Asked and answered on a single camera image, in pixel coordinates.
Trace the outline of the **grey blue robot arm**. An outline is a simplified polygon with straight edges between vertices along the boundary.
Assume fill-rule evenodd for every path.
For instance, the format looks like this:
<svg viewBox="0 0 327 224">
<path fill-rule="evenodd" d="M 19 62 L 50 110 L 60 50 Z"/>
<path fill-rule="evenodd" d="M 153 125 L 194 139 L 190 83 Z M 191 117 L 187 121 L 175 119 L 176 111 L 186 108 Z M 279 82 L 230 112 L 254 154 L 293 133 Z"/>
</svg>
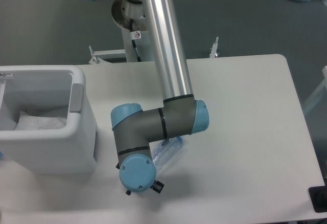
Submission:
<svg viewBox="0 0 327 224">
<path fill-rule="evenodd" d="M 127 60 L 142 60 L 136 40 L 148 33 L 163 96 L 163 107 L 127 103 L 111 111 L 120 181 L 127 194 L 161 192 L 150 143 L 205 131 L 209 113 L 193 94 L 173 0 L 114 0 L 111 14 L 125 36 Z"/>
</svg>

